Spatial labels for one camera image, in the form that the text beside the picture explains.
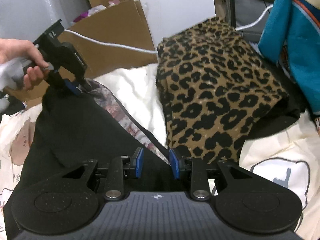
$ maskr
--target white blanket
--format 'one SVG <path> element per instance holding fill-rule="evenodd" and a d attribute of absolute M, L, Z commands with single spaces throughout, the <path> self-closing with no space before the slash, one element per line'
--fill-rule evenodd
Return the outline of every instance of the white blanket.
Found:
<path fill-rule="evenodd" d="M 96 80 L 108 87 L 130 115 L 165 145 L 164 115 L 155 86 L 156 64 L 117 69 Z M 22 166 L 12 164 L 9 150 L 24 122 L 33 122 L 36 106 L 17 116 L 4 116 L 0 124 L 0 240 L 6 240 L 2 207 L 19 181 Z M 320 137 L 308 113 L 283 132 L 245 142 L 240 166 L 294 191 L 303 203 L 297 234 L 303 239 L 320 237 Z"/>

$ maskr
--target gray object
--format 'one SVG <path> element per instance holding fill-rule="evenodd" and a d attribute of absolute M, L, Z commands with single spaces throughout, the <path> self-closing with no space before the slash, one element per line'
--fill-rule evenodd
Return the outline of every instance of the gray object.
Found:
<path fill-rule="evenodd" d="M 184 192 L 131 192 L 128 198 L 105 204 L 98 217 L 80 230 L 62 236 L 22 232 L 15 240 L 298 240 L 293 232 L 253 236 L 234 230 L 206 202 Z"/>
<path fill-rule="evenodd" d="M 9 95 L 5 95 L 3 98 L 0 99 L 0 113 L 1 114 L 4 113 L 10 105 L 8 98 L 9 98 Z"/>
<path fill-rule="evenodd" d="M 230 23 L 231 10 L 230 10 L 231 0 L 226 0 L 226 20 Z M 236 27 L 244 26 L 254 22 L 260 17 L 262 12 L 265 10 L 266 6 L 262 0 L 234 0 L 235 11 L 236 11 Z M 271 2 L 265 1 L 267 6 L 272 4 Z M 255 26 L 240 31 L 246 41 L 251 41 L 258 43 L 261 34 L 264 30 L 264 26 L 268 20 L 269 13 L 267 12 L 262 20 Z"/>
<path fill-rule="evenodd" d="M 106 196 L 108 198 L 117 198 L 121 196 L 121 192 L 119 190 L 113 189 L 106 192 Z"/>
<path fill-rule="evenodd" d="M 208 197 L 210 195 L 210 193 L 208 191 L 205 190 L 196 190 L 193 195 L 197 198 L 197 199 L 204 199 L 206 197 Z"/>
<path fill-rule="evenodd" d="M 14 58 L 0 65 L 0 90 L 5 87 L 19 89 L 23 84 L 23 61 L 22 58 Z"/>
<path fill-rule="evenodd" d="M 289 188 L 288 183 L 289 183 L 290 175 L 291 175 L 291 169 L 287 168 L 287 175 L 285 177 L 285 180 L 274 178 L 273 182 L 282 187 Z"/>

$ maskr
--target black cloth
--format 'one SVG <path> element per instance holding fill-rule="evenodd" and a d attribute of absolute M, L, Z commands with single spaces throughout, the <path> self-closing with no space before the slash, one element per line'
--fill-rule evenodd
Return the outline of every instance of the black cloth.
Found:
<path fill-rule="evenodd" d="M 300 113 L 308 110 L 310 105 L 300 88 L 283 72 L 282 68 L 259 56 L 263 65 L 273 74 L 288 92 L 288 97 L 281 99 L 264 117 L 251 128 L 247 139 L 259 139 L 279 133 L 293 125 L 300 118 Z"/>
<path fill-rule="evenodd" d="M 5 95 L 6 95 L 5 93 L 0 92 L 0 98 L 3 98 Z M 4 111 L 3 113 L 0 113 L 0 122 L 4 114 L 12 115 L 26 108 L 24 104 L 14 96 L 9 96 L 8 101 L 9 101 L 9 107 L 6 109 L 6 111 Z"/>
<path fill-rule="evenodd" d="M 49 88 L 43 98 L 43 111 L 36 121 L 34 140 L 20 182 L 4 207 L 8 239 L 13 239 L 20 232 L 11 214 L 12 199 L 19 191 L 81 161 L 94 158 L 104 166 L 113 157 L 133 155 L 137 147 L 142 147 L 142 144 L 91 96 L 59 94 Z M 142 178 L 125 180 L 126 191 L 186 190 L 173 179 L 167 163 L 150 150 L 144 150 Z"/>

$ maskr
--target human hand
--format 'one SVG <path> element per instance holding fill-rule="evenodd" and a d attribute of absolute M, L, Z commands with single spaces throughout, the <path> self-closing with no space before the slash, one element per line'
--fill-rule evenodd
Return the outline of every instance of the human hand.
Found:
<path fill-rule="evenodd" d="M 27 74 L 23 77 L 24 89 L 31 90 L 48 76 L 47 68 L 49 64 L 44 61 L 41 53 L 31 41 L 5 40 L 0 39 L 0 64 L 3 64 L 16 57 L 25 57 L 36 63 L 34 68 L 27 69 Z"/>

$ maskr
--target leopard print fabric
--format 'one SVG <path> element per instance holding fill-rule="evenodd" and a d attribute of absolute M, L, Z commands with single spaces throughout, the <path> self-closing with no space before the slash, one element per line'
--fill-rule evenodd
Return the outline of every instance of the leopard print fabric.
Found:
<path fill-rule="evenodd" d="M 254 49 L 219 18 L 163 39 L 158 52 L 167 144 L 184 157 L 238 162 L 252 125 L 287 96 Z"/>

